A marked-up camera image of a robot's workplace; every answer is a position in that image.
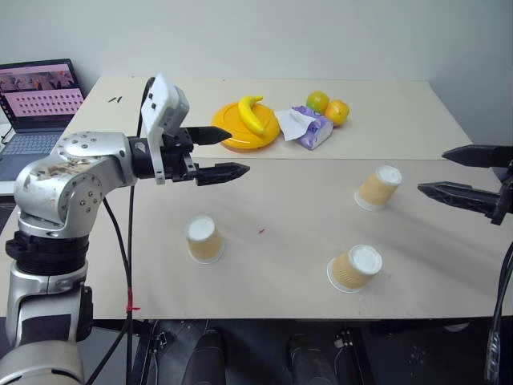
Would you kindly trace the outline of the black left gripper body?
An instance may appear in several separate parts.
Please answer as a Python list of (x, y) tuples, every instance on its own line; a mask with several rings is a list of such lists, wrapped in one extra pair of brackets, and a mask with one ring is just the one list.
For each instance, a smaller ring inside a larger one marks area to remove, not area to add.
[(194, 149), (192, 138), (186, 128), (176, 134), (164, 133), (160, 148), (166, 180), (181, 182), (196, 178), (197, 167), (192, 160)]

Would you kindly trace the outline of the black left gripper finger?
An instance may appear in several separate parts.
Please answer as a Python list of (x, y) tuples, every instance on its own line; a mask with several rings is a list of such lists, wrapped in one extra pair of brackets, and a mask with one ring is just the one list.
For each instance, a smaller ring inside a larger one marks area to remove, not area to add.
[(227, 183), (243, 176), (249, 170), (248, 165), (236, 162), (219, 163), (212, 167), (199, 168), (195, 177), (196, 185), (206, 186)]
[(186, 128), (191, 140), (198, 145), (212, 145), (230, 139), (232, 134), (222, 128), (214, 126)]

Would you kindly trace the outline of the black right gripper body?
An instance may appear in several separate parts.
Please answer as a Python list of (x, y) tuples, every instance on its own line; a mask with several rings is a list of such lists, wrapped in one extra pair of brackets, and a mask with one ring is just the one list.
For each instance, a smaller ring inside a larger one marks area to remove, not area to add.
[(502, 187), (499, 190), (499, 200), (495, 206), (491, 223), (494, 225), (501, 225), (504, 217), (512, 213), (512, 162), (509, 163), (505, 179), (503, 180)]

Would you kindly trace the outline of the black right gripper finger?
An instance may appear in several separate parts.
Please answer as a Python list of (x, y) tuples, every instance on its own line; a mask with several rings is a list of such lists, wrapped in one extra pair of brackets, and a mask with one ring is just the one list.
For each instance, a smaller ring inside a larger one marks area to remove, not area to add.
[(496, 192), (478, 190), (467, 184), (448, 181), (418, 184), (418, 190), (430, 199), (451, 207), (484, 214), (491, 220), (501, 220), (500, 196)]
[(445, 151), (442, 158), (467, 167), (508, 168), (512, 146), (469, 144)]

